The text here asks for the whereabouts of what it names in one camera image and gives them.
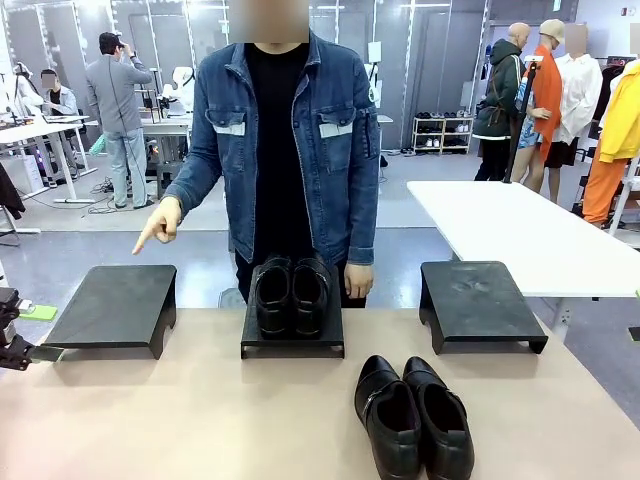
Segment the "person in denim jacket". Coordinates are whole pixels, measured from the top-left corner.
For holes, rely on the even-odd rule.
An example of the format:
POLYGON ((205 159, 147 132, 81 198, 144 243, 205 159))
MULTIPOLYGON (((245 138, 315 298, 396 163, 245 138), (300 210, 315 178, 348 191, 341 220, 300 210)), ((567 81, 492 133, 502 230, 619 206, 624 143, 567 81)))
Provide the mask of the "person in denim jacket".
POLYGON ((238 287, 270 255, 319 255, 345 292, 349 177, 379 166, 380 129, 364 62, 311 35, 299 44, 236 43, 209 55, 195 83, 192 144, 216 144, 238 287))

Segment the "black shoe stand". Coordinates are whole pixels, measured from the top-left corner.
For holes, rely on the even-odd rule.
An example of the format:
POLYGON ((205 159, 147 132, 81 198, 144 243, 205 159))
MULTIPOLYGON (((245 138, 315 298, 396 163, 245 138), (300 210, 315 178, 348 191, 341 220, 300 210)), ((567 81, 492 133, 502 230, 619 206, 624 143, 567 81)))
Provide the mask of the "black shoe stand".
POLYGON ((327 318, 321 335, 317 338, 292 336, 287 338, 264 338, 257 321, 255 286, 258 269, 252 274, 249 304, 246 307, 240 358, 338 358, 344 359, 344 341, 339 270, 332 271, 332 291, 329 296, 327 318))
POLYGON ((435 354, 543 352, 548 335, 503 263, 424 262, 420 273, 435 354))
POLYGON ((173 265, 89 270, 43 342, 62 349, 146 348, 155 359, 176 324, 173 265))

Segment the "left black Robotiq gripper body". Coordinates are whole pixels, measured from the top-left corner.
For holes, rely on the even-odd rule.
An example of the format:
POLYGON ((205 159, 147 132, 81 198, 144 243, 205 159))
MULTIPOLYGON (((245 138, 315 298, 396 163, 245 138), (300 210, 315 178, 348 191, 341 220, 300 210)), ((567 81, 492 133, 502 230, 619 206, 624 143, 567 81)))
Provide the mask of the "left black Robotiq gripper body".
POLYGON ((0 368, 25 371, 32 363, 35 346, 17 333, 14 320, 20 315, 19 292, 0 287, 0 368))

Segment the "black hanging garment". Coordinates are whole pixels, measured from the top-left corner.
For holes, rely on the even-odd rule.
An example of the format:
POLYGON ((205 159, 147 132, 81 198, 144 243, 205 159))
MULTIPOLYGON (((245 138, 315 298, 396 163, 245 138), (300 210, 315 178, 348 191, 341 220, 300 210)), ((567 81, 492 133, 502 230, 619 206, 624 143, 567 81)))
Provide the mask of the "black hanging garment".
POLYGON ((0 206, 5 207, 15 220, 22 218, 26 212, 21 196, 0 163, 0 206))

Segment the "white side table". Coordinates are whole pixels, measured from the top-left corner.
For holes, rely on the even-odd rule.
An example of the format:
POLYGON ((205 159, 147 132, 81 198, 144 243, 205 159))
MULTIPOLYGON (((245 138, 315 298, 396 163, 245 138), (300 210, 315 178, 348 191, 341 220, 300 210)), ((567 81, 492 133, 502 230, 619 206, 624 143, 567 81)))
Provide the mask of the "white side table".
POLYGON ((640 293, 640 252, 519 183, 407 187, 460 260, 503 263, 527 297, 640 293))

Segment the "person's left forearm denim sleeve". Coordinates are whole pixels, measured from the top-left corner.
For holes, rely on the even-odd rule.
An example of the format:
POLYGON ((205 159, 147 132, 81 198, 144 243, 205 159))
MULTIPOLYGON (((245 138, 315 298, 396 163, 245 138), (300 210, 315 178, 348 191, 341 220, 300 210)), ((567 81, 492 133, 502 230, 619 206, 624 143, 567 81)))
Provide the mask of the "person's left forearm denim sleeve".
POLYGON ((351 226, 348 262, 357 266, 374 263, 379 166, 366 159, 354 164, 349 177, 349 221, 351 226))

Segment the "mannequin in yellow and orange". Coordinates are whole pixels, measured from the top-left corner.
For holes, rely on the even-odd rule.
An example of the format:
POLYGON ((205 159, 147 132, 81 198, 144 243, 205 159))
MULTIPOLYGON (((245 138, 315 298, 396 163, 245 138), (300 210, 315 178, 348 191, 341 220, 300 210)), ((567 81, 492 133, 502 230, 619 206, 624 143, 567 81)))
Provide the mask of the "mannequin in yellow and orange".
POLYGON ((583 199, 583 218, 601 228, 627 164, 640 153, 640 58, 612 81, 583 199))

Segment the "man in grey shirt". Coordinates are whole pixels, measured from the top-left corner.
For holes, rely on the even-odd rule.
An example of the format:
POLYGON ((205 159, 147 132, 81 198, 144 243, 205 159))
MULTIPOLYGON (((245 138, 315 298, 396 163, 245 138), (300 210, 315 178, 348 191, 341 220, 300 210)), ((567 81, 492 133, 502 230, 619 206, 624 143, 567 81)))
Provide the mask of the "man in grey shirt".
POLYGON ((115 207, 132 200, 135 210, 152 204, 146 190, 147 157, 136 86, 151 82, 151 72, 120 36, 103 32, 101 57, 86 69, 88 102, 106 142, 115 207))

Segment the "person's right hand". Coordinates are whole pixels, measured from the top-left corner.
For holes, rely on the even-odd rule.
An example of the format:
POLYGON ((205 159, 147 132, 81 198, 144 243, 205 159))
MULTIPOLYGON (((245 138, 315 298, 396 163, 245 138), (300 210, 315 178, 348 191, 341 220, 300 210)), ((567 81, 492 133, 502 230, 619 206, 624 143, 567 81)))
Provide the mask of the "person's right hand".
POLYGON ((181 222, 182 210, 176 197, 163 198, 158 207, 148 218, 138 240, 132 250, 133 255, 138 255, 145 244, 155 238, 160 243, 172 242, 177 235, 177 227, 181 222))

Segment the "person's left hand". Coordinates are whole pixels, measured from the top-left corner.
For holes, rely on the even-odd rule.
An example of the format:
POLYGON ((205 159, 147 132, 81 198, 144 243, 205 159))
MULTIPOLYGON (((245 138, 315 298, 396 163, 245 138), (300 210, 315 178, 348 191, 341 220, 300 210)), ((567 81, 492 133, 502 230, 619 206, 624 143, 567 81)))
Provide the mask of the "person's left hand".
POLYGON ((345 292, 350 299, 365 299, 374 284, 372 265, 347 263, 344 270, 345 292))

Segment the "person's right forearm denim sleeve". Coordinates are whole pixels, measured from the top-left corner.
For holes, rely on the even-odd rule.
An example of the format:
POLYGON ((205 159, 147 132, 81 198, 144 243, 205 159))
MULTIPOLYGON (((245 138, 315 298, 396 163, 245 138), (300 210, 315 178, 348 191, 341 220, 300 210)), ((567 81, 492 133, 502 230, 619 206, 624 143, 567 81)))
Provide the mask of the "person's right forearm denim sleeve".
POLYGON ((222 176, 222 165, 216 144, 192 144, 180 172, 165 190, 163 199, 175 200, 181 223, 198 207, 222 176))

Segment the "white office desk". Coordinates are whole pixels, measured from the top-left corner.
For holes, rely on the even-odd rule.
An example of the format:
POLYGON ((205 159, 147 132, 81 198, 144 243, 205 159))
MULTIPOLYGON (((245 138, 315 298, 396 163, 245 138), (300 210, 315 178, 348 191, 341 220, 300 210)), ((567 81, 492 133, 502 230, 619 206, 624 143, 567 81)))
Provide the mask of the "white office desk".
POLYGON ((81 124, 71 121, 62 123, 31 123, 29 125, 12 126, 4 130, 0 130, 0 151, 2 150, 20 150, 24 149, 28 143, 37 142, 38 140, 49 140, 55 158, 59 163, 68 189, 66 198, 55 199, 56 204, 79 204, 92 205, 96 201, 89 198, 79 198, 75 191, 75 186, 69 170, 67 156, 62 147, 62 138, 66 131, 73 131, 77 137, 79 144, 82 144, 79 129, 81 124))

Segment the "mannequin in dark green hoodie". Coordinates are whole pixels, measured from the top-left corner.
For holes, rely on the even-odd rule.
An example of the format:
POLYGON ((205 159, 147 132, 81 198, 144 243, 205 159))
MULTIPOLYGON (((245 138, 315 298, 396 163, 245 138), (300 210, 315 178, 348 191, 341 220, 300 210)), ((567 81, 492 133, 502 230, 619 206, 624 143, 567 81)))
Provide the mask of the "mannequin in dark green hoodie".
POLYGON ((482 150, 475 181, 502 181, 505 177, 515 135, 515 99, 525 70, 521 54, 529 34, 528 24, 516 22, 509 27, 507 38, 492 46, 489 80, 473 124, 473 137, 480 140, 482 150))

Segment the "mannequin in orange with cap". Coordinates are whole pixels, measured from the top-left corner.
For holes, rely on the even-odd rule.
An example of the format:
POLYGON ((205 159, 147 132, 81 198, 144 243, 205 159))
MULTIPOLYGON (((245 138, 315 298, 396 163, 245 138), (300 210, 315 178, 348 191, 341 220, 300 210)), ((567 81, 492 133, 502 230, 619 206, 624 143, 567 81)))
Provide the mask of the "mannequin in orange with cap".
POLYGON ((553 51, 564 42, 564 22, 558 19, 544 21, 539 35, 534 51, 539 62, 536 62, 511 173, 512 182, 524 180, 524 185, 536 193, 540 192, 545 162, 561 121, 563 87, 553 51))

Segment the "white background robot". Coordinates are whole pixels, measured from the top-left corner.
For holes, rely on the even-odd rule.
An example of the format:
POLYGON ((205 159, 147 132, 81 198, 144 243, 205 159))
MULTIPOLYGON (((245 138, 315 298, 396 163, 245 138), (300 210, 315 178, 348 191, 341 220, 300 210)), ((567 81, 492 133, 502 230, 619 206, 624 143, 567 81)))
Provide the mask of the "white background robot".
POLYGON ((193 113, 195 70, 192 67, 176 67, 172 83, 165 84, 159 99, 169 116, 193 113))

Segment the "white shoe rack with shoes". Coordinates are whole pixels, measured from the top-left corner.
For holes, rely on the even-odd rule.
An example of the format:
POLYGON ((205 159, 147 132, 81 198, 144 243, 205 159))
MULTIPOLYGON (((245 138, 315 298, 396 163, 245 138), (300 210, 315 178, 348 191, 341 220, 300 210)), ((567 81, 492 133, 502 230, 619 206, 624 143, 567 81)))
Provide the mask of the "white shoe rack with shoes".
POLYGON ((469 112, 419 112, 412 124, 411 150, 416 154, 466 154, 474 118, 469 112))

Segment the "black tripod pole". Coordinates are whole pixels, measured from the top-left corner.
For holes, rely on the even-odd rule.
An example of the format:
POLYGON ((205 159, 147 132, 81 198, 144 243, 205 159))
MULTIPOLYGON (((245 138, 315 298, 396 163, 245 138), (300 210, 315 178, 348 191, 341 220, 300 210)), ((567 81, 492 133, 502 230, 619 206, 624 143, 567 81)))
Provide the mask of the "black tripod pole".
POLYGON ((511 175, 512 175, 513 166, 515 162, 515 156, 518 150, 518 144, 519 144, 519 139, 522 131, 523 122, 527 116, 527 108, 529 105, 529 98, 531 95, 533 82, 536 78, 536 73, 539 70, 540 63, 543 61, 543 57, 538 55, 529 55, 525 57, 525 61, 529 63, 529 73, 526 76, 525 90, 522 95, 522 99, 520 102, 516 102, 516 104, 518 105, 518 112, 517 112, 515 124, 512 128, 509 159, 507 163, 505 176, 503 179, 503 182, 505 184, 511 183, 511 175))

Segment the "person in white shirt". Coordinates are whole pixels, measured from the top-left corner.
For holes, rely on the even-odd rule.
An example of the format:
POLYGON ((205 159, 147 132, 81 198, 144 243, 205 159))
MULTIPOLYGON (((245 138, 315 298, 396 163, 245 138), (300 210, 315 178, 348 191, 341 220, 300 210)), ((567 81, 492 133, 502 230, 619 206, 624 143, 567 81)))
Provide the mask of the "person in white shirt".
POLYGON ((561 120, 552 139, 545 167, 559 173, 569 165, 581 132, 591 123, 603 76, 598 61, 587 52, 585 24, 565 26, 565 54, 556 59, 562 80, 561 120))

